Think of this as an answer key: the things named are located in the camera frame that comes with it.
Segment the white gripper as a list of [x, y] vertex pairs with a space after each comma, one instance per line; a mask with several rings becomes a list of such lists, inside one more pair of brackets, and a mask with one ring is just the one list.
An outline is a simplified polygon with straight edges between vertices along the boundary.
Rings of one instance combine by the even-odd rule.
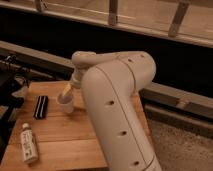
[[83, 77], [83, 71], [80, 69], [74, 69], [72, 73], [70, 83], [68, 83], [64, 90], [62, 91], [62, 98], [63, 99], [71, 99], [72, 98], [72, 86], [76, 89], [81, 88], [81, 81]]

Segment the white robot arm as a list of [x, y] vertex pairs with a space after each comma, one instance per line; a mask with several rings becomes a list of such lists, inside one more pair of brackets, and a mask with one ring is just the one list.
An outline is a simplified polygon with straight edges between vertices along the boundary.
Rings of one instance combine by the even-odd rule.
[[82, 93], [110, 171], [162, 171], [131, 102], [149, 85], [156, 64], [144, 51], [72, 55], [71, 86]]

